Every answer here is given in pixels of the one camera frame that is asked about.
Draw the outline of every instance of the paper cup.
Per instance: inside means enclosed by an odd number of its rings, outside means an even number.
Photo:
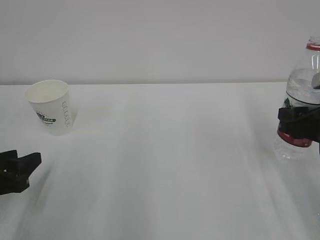
[[[52,135],[63,135],[72,128],[68,84],[40,81],[31,85],[24,96]]]

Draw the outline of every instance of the red bottle label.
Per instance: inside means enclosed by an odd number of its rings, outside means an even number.
[[[312,140],[306,139],[306,138],[293,138],[289,134],[286,134],[282,131],[278,130],[278,135],[280,138],[282,138],[287,143],[300,147],[300,148],[308,148],[312,144]]]

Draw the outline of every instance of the white table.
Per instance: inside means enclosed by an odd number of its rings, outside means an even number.
[[[0,152],[41,152],[0,196],[1,240],[318,240],[320,156],[273,152],[285,83],[72,85],[51,136],[0,86]]]

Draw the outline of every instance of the green logo on cup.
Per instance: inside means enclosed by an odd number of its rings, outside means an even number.
[[[53,124],[53,123],[56,121],[56,119],[54,119],[54,118],[47,118],[45,115],[43,115],[43,114],[41,114],[41,113],[39,113],[39,112],[37,112],[36,114],[37,114],[38,117],[43,121],[44,124]]]

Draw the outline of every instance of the cup rim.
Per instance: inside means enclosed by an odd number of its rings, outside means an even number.
[[[60,82],[62,84],[64,84],[66,86],[66,90],[65,92],[63,92],[61,95],[59,95],[58,97],[54,98],[54,99],[51,99],[51,100],[47,100],[47,101],[32,101],[30,99],[28,99],[27,97],[27,92],[34,86],[38,85],[38,84],[42,84],[42,83],[45,83],[45,82]],[[25,92],[24,92],[24,98],[29,102],[29,103],[32,103],[32,104],[46,104],[46,103],[50,103],[50,102],[53,102],[55,100],[58,100],[59,98],[63,97],[67,92],[69,91],[69,85],[64,82],[64,81],[61,81],[61,80],[56,80],[56,79],[49,79],[49,80],[42,80],[42,81],[38,81],[34,84],[32,84],[31,86],[29,86]]]

